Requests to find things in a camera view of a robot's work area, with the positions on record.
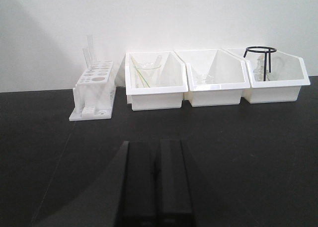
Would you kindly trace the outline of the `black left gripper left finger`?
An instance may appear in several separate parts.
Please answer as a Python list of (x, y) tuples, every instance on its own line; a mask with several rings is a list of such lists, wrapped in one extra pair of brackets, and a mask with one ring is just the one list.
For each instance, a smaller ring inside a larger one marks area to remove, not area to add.
[(155, 227), (154, 162), (145, 142), (128, 142), (124, 182), (116, 216), (117, 227)]

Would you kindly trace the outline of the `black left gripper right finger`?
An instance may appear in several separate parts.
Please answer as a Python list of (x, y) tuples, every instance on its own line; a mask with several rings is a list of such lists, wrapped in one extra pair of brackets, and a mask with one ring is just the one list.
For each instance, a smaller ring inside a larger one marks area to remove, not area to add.
[(160, 227), (193, 227), (194, 213), (180, 140), (161, 140), (158, 173)]

